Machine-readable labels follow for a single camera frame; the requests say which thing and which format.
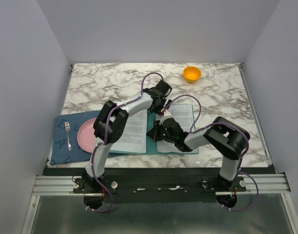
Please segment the printed paper sheet bottom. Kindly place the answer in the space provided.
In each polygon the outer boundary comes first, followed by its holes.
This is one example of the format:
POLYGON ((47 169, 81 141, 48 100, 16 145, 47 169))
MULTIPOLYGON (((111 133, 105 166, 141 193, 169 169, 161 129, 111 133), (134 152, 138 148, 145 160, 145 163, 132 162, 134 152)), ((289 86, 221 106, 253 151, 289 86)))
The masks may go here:
MULTIPOLYGON (((190 133, 190 127, 194 122, 193 107, 191 104, 174 104, 169 108, 171 117, 174 118, 181 126, 181 128, 190 133)), ((167 118, 156 115, 156 120, 163 122, 167 118)), ((174 144, 166 142, 164 140, 156 142, 157 151, 163 154, 198 154, 198 149, 188 151, 179 151, 174 144)))

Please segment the teal folder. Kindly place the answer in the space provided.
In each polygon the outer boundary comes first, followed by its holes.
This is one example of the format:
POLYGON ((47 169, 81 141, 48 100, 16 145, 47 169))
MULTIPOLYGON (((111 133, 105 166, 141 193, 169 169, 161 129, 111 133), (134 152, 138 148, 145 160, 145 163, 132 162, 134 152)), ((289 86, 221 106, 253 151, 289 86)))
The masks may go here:
MULTIPOLYGON (((153 128, 153 121, 156 120, 156 114, 150 113, 147 110, 147 132, 153 128)), ((123 156, 127 154, 120 154, 120 153, 109 153, 109 157, 114 157, 114 156, 123 156)), ((157 144, 153 139, 150 137, 146 136, 146 152, 144 154, 140 155, 167 155, 163 153, 159 153, 157 151, 157 144)))

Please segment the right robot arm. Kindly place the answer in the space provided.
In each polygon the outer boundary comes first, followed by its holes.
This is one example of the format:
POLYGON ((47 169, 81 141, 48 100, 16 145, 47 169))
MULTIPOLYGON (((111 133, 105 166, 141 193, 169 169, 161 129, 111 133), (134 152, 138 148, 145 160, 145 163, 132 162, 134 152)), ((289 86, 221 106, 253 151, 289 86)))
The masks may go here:
POLYGON ((207 144, 214 146, 223 156, 217 179, 217 185, 223 191, 234 187, 251 138, 245 129, 223 117, 215 118, 211 124, 193 133, 185 132, 172 117, 163 121, 155 120, 147 136, 156 142, 164 140, 172 143, 183 153, 192 152, 207 144))

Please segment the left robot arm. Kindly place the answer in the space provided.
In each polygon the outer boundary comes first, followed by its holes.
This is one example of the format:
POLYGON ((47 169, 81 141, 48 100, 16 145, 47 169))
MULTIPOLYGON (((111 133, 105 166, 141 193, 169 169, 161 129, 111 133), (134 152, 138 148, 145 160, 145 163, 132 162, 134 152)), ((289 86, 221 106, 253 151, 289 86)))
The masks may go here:
POLYGON ((99 179, 105 171, 106 159, 111 147, 122 136, 129 117, 143 110, 160 114, 167 103, 172 88, 161 80, 151 88, 142 88, 139 95, 120 103, 107 101, 94 124, 95 147, 91 159, 81 178, 86 189, 95 193, 101 188, 99 179))

